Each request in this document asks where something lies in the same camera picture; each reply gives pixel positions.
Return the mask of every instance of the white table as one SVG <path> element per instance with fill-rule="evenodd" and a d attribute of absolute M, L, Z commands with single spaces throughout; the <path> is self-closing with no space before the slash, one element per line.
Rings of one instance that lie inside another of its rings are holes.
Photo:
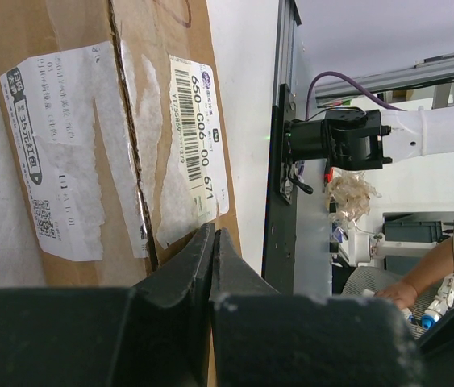
<path fill-rule="evenodd" d="M 209 0 L 244 259 L 260 273 L 278 0 Z M 0 111 L 0 286 L 42 285 Z"/>

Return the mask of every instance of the human hand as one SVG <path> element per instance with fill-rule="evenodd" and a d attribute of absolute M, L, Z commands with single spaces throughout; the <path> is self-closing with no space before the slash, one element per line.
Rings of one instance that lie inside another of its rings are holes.
<path fill-rule="evenodd" d="M 410 308 L 414 305 L 418 296 L 419 294 L 413 285 L 404 281 L 399 281 L 375 293 L 375 297 L 389 298 L 395 303 L 398 309 Z"/>

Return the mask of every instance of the person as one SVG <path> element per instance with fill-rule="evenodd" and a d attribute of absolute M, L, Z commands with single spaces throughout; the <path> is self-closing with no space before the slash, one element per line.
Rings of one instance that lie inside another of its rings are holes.
<path fill-rule="evenodd" d="M 402 278 L 379 268 L 357 268 L 348 278 L 342 294 L 360 296 L 364 289 L 372 290 L 376 297 L 393 301 L 398 309 L 409 308 L 415 320 L 420 321 L 438 293 L 441 281 L 451 273 L 454 273 L 454 234 L 430 250 Z M 420 325 L 412 323 L 414 337 L 424 332 Z"/>

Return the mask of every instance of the blue logo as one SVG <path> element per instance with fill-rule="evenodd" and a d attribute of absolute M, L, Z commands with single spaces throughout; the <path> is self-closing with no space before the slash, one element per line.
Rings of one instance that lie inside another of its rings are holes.
<path fill-rule="evenodd" d="M 210 89 L 210 77 L 209 74 L 207 74 L 207 72 L 205 71 L 202 73 L 202 81 L 205 88 Z"/>

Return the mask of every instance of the qr code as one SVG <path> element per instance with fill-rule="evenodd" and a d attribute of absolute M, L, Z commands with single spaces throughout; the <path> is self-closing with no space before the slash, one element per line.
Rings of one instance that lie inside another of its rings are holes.
<path fill-rule="evenodd" d="M 51 219 L 49 200 L 33 200 L 33 212 L 35 213 L 37 231 L 40 235 L 56 238 L 55 227 Z"/>

